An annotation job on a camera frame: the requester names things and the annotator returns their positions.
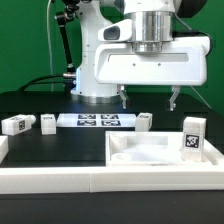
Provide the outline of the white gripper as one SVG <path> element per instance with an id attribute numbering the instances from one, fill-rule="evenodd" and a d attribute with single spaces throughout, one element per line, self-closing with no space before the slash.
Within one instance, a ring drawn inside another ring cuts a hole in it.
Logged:
<path id="1" fill-rule="evenodd" d="M 170 85 L 169 110 L 174 111 L 180 86 L 206 81 L 209 50 L 207 36 L 175 38 L 159 53 L 134 53 L 129 43 L 102 44 L 96 50 L 94 75 L 99 83 L 120 84 L 124 109 L 129 100 L 124 85 Z"/>

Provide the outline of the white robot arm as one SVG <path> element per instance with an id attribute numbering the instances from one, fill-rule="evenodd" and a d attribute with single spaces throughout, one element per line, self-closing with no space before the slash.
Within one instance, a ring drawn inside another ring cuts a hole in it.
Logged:
<path id="1" fill-rule="evenodd" d="M 178 95 L 182 86 L 207 79 L 209 35 L 175 33 L 173 21 L 183 0 L 80 0 L 82 63 L 76 98 L 91 103 L 121 100 L 125 88 L 164 85 Z"/>

